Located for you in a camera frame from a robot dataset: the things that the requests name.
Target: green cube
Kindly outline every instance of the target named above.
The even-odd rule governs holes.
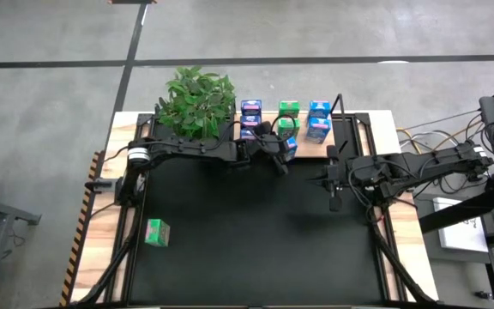
[[[161,219],[148,219],[144,242],[154,246],[169,246],[170,227]]]
[[[294,118],[298,117],[300,111],[300,104],[298,101],[282,101],[280,102],[280,116],[291,115]]]
[[[298,129],[300,129],[300,121],[298,121],[298,118],[295,118],[294,131],[293,131],[292,119],[280,118],[278,120],[278,136],[280,137],[294,136],[295,138],[297,138]]]

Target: desk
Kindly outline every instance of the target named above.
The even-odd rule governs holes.
[[[347,113],[364,112],[369,113],[372,135],[375,141],[375,148],[378,154],[400,152],[398,138],[395,133],[394,120],[391,111],[347,111]],[[111,125],[110,138],[106,148],[106,157],[110,157],[117,151],[126,146],[129,141],[134,139],[136,131],[136,121],[139,113],[144,112],[118,112],[116,113]],[[362,142],[364,144],[364,153],[369,154],[369,146],[366,140],[366,134],[360,130]],[[322,147],[322,156],[325,155],[325,147]],[[123,175],[127,154],[123,152],[116,159],[105,162],[97,170],[97,162],[100,160],[100,154],[95,154],[93,164],[89,170],[89,178],[100,176],[105,179],[116,179]],[[401,197],[406,200],[412,200],[410,194]],[[80,300],[87,294],[90,288],[96,283],[100,275],[111,260],[111,253],[117,233],[117,222],[120,214],[118,206],[111,206],[104,212],[99,213],[91,221],[87,218],[88,205],[93,204],[91,211],[101,209],[113,201],[113,194],[102,193],[91,195],[85,191],[83,201],[79,207],[80,215],[76,229],[72,251],[70,253],[69,265],[64,277],[64,285],[61,305],[69,301]],[[404,203],[395,203],[389,209],[390,218],[395,235],[395,242],[399,252],[400,260],[411,274],[418,285],[431,298],[437,299],[437,291],[434,279],[431,273],[430,263],[426,254],[425,244],[419,227],[419,219],[416,210]],[[127,222],[125,231],[129,230],[130,222]],[[118,300],[124,281],[124,267],[126,260],[122,262],[116,275],[116,282],[112,298]],[[387,273],[387,283],[391,299],[398,299],[398,291],[395,284],[395,275],[385,261]]]

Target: potted plant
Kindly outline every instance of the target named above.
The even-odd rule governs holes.
[[[236,111],[234,86],[228,76],[200,70],[200,66],[177,68],[167,83],[169,99],[160,98],[160,123],[177,136],[219,138]]]

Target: blue juice box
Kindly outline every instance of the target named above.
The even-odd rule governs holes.
[[[244,116],[262,116],[262,100],[242,100],[241,114]]]
[[[306,132],[307,142],[323,143],[327,133],[333,128],[331,120],[322,118],[310,118],[308,122],[308,131]]]
[[[249,130],[242,129],[239,132],[239,138],[241,139],[255,139],[255,136],[253,136],[253,133]]]
[[[257,124],[260,124],[262,120],[260,116],[241,116],[239,121],[244,126],[254,127]]]
[[[294,137],[289,137],[287,140],[288,151],[284,155],[285,161],[290,161],[295,157],[295,153],[297,152],[298,144]]]
[[[331,113],[331,103],[329,101],[312,100],[310,101],[310,110],[308,118],[324,118],[327,119]]]

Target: leaf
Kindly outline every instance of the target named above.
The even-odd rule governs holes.
[[[211,94],[208,101],[211,106],[217,106],[222,101],[222,94]]]
[[[200,128],[203,127],[203,123],[205,123],[205,121],[203,121],[203,118],[196,119],[196,125],[199,126]]]
[[[194,118],[191,116],[186,117],[186,119],[183,121],[183,124],[191,124],[194,122]]]
[[[194,96],[187,95],[184,97],[184,99],[186,100],[186,103],[188,103],[188,104],[195,104],[196,103],[196,97],[194,97]]]
[[[169,110],[169,106],[167,105],[167,102],[165,102],[165,100],[163,100],[163,98],[161,97],[160,97],[160,105],[163,111],[167,112]]]
[[[213,89],[213,83],[209,80],[202,79],[198,82],[202,85],[202,91],[209,92],[209,91],[211,91],[211,89]]]
[[[188,82],[188,88],[190,89],[190,92],[193,94],[199,94],[200,89],[202,88],[200,85],[197,84],[197,82],[189,81]]]
[[[217,124],[216,118],[212,118],[209,124],[210,134],[215,137],[219,137],[219,125]]]
[[[186,75],[186,69],[185,69],[185,68],[177,68],[177,72],[178,72],[181,76],[185,76],[185,75]]]
[[[223,118],[226,116],[226,113],[223,110],[215,109],[214,110],[214,116],[218,117],[218,118]]]
[[[181,94],[186,93],[186,88],[179,81],[170,81],[167,83],[170,89],[173,89]]]

